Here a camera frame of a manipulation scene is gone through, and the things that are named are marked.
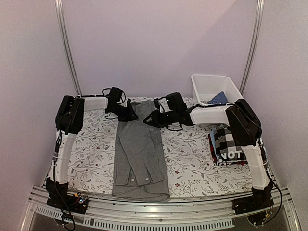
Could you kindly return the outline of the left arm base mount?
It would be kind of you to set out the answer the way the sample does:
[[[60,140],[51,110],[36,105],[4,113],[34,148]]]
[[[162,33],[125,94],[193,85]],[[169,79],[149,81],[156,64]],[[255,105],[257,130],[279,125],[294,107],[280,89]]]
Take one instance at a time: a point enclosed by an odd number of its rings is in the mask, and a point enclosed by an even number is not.
[[[88,203],[89,197],[80,192],[74,195],[59,194],[57,191],[49,192],[47,200],[48,206],[79,214],[86,214]]]

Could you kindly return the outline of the grey long sleeve shirt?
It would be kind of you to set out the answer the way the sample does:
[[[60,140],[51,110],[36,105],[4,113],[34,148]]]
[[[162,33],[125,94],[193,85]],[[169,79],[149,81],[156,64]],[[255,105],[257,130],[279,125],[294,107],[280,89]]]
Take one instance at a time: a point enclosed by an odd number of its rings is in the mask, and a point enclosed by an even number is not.
[[[144,123],[154,102],[133,103],[138,120],[119,122],[115,140],[112,196],[136,201],[168,200],[168,172],[161,130]]]

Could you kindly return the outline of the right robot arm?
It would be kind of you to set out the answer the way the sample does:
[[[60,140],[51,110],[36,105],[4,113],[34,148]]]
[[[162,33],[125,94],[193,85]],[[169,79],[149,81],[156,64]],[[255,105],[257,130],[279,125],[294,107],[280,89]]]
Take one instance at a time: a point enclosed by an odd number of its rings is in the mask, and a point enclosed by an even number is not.
[[[157,128],[169,125],[193,126],[200,124],[224,124],[230,128],[235,143],[245,154],[252,175],[253,196],[249,206],[259,210],[267,203],[273,188],[267,172],[267,156],[261,139],[261,122],[250,105],[243,98],[226,104],[196,104],[187,107],[180,93],[165,96],[169,111],[162,112],[159,99],[154,100],[155,109],[144,119],[144,123]]]

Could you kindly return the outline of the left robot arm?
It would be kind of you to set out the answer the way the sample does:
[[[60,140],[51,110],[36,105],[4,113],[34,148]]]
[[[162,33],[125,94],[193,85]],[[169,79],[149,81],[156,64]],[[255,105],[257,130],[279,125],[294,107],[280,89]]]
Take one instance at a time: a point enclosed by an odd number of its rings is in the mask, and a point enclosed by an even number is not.
[[[91,110],[104,110],[115,114],[118,121],[137,120],[138,116],[122,89],[111,87],[103,89],[100,95],[66,95],[58,109],[56,124],[56,143],[52,157],[51,176],[46,178],[49,197],[61,208],[71,205],[68,191],[68,165],[73,143],[81,132],[84,113]]]

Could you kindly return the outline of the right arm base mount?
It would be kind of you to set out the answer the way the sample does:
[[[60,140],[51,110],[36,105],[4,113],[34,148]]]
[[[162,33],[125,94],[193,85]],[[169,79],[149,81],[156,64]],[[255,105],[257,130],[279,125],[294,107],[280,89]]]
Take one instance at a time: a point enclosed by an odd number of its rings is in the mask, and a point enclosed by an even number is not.
[[[252,193],[251,196],[234,199],[232,201],[232,209],[235,211],[235,214],[249,213],[274,205],[271,192],[252,188]]]

